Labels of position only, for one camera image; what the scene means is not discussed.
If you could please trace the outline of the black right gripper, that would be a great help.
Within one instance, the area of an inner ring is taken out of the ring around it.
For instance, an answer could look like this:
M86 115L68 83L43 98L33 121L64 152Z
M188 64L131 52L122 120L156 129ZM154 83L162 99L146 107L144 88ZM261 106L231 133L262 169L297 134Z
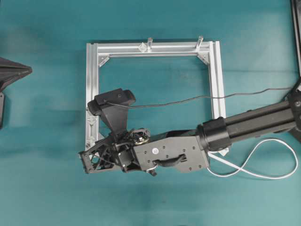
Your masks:
M141 167L134 154L134 146L149 141L147 129L132 129L115 136L111 132L86 151L79 153L84 172L87 174L122 170L125 173L140 171Z

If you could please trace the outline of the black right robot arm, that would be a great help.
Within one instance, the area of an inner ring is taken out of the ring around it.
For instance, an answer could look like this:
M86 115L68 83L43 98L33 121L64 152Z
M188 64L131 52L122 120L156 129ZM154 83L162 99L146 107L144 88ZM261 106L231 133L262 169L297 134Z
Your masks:
M110 134L80 152L84 171L143 171L156 175L156 167L174 167L182 173L209 167L214 152L233 143L268 133L290 131L301 137L301 84L298 82L280 103L231 117L219 117L191 130L169 131L151 136L147 129L127 130L127 115L135 107L130 90L99 94L88 109L99 116Z

